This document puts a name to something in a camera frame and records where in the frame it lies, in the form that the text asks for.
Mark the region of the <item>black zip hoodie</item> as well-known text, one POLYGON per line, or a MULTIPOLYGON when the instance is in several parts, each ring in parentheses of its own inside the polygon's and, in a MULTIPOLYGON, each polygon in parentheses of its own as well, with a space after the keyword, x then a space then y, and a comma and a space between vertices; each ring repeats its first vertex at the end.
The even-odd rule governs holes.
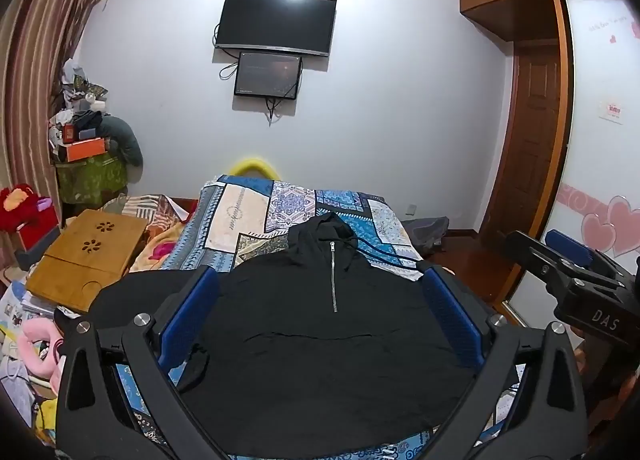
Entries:
POLYGON ((472 383, 415 281, 377 269, 335 213, 219 277, 178 384, 229 454, 314 458, 442 424, 472 383))

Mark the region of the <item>white sliding wardrobe door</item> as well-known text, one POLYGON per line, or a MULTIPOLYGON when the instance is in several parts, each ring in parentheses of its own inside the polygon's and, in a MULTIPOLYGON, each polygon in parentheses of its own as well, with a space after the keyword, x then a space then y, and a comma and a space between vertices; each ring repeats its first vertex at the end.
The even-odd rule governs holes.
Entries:
POLYGON ((624 0, 560 0, 568 128, 537 236, 552 229, 634 271, 639 258, 639 21, 624 0))

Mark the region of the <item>brown wooden door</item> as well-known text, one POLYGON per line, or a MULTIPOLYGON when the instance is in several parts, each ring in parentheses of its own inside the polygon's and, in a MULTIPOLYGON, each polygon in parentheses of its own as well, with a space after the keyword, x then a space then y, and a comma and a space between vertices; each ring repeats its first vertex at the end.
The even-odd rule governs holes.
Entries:
POLYGON ((513 231, 527 232, 541 201, 550 167, 560 105, 558 41, 520 43, 506 140, 480 240, 502 246, 513 231))

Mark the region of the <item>grey bag on floor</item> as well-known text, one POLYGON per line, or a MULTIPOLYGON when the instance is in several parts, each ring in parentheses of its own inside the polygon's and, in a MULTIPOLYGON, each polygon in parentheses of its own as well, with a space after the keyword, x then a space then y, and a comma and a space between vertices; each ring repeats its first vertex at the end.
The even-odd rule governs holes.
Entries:
POLYGON ((449 228, 448 217, 426 217, 425 219, 401 222, 412 245, 423 255, 432 254, 442 246, 449 228))

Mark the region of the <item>wooden lap desk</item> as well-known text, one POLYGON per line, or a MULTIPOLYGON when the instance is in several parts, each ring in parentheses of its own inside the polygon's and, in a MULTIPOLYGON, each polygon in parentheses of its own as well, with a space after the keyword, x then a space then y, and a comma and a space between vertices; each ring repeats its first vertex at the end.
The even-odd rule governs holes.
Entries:
POLYGON ((86 210, 48 246, 26 281, 38 298, 86 313, 126 273, 146 228, 140 217, 86 210))

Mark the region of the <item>orange floral blanket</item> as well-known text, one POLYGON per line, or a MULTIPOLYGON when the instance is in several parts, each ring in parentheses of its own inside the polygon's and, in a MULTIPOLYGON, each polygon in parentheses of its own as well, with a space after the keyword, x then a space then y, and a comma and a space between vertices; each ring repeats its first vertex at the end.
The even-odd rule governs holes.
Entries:
POLYGON ((175 199, 164 194, 128 197, 122 208, 122 215, 138 217, 146 222, 129 272, 160 269, 174 250, 197 206, 196 199, 175 199))

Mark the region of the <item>blue patchwork bedspread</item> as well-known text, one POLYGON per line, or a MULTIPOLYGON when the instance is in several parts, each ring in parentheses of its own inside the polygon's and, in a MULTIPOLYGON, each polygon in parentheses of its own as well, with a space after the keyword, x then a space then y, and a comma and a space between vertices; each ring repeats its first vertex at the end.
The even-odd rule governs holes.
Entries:
MULTIPOLYGON (((190 271, 206 265, 220 277, 258 255, 284 250, 293 226, 326 213, 335 213, 354 231, 357 250, 372 266, 421 286, 418 251, 384 199, 358 191, 310 189, 228 175, 203 187, 198 209, 160 269, 136 273, 190 271)), ((184 369, 186 364, 170 375, 177 386, 184 369)), ((397 442, 314 458, 414 459, 438 427, 397 442)))

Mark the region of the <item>pink plush toy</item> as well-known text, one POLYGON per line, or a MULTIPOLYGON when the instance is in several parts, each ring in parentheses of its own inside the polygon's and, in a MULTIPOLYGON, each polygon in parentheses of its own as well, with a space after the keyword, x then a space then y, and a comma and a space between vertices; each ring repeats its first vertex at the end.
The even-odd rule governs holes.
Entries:
POLYGON ((47 381, 54 395, 60 386, 66 357, 61 353, 64 339, 54 321, 32 318, 24 321, 17 336, 17 353, 29 373, 47 381))

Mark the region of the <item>green fabric storage box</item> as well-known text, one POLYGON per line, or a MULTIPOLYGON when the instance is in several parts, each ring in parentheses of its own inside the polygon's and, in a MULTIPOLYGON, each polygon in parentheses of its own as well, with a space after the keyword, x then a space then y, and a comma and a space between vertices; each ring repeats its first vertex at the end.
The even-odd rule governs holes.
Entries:
POLYGON ((102 206, 128 184, 125 162, 108 153, 57 163, 55 170, 61 201, 69 205, 102 206))

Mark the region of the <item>red plush toy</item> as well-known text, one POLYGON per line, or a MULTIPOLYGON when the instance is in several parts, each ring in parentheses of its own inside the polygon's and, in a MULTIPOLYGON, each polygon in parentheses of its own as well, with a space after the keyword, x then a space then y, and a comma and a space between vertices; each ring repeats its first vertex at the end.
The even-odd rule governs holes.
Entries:
POLYGON ((58 215, 50 197, 39 196, 28 184, 1 191, 1 232, 18 250, 29 251, 58 228, 58 215))

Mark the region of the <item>dark green jacket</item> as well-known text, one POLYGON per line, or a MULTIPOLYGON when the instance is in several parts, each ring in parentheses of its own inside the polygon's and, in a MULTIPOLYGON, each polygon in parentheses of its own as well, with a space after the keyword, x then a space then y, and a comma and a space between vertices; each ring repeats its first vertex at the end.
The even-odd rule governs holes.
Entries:
POLYGON ((140 145, 130 125, 112 115, 104 115, 96 128, 96 134, 106 139, 107 151, 122 159, 127 165, 140 168, 143 156, 140 145))

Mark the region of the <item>orange shoe box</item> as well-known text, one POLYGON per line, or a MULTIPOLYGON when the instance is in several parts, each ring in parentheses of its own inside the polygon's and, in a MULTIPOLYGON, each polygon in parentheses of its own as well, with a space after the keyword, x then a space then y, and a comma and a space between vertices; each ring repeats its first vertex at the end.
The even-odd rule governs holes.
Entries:
POLYGON ((105 139, 95 137, 85 139, 72 144, 58 145, 58 160, 61 162, 74 162, 84 160, 106 153, 105 139))

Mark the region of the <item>striped pink curtain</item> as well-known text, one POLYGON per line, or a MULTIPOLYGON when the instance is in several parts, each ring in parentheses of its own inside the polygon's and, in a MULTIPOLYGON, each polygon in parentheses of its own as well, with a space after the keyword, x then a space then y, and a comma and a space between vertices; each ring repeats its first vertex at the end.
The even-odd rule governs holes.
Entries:
POLYGON ((57 210, 49 120, 94 2, 12 0, 1 17, 1 185, 27 184, 57 210))

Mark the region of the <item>small wall monitor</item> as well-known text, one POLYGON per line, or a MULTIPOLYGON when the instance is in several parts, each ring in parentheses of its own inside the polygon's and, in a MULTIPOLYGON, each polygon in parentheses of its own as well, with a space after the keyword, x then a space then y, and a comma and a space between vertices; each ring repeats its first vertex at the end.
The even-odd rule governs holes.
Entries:
POLYGON ((303 58, 267 52, 241 52, 234 94, 247 98, 295 101, 303 58))

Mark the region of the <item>large wall television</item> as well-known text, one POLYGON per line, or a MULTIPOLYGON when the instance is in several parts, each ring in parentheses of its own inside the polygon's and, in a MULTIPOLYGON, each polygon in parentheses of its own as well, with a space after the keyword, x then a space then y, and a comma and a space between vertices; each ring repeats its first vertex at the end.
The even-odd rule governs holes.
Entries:
POLYGON ((224 0, 218 49, 330 55, 336 0, 224 0))

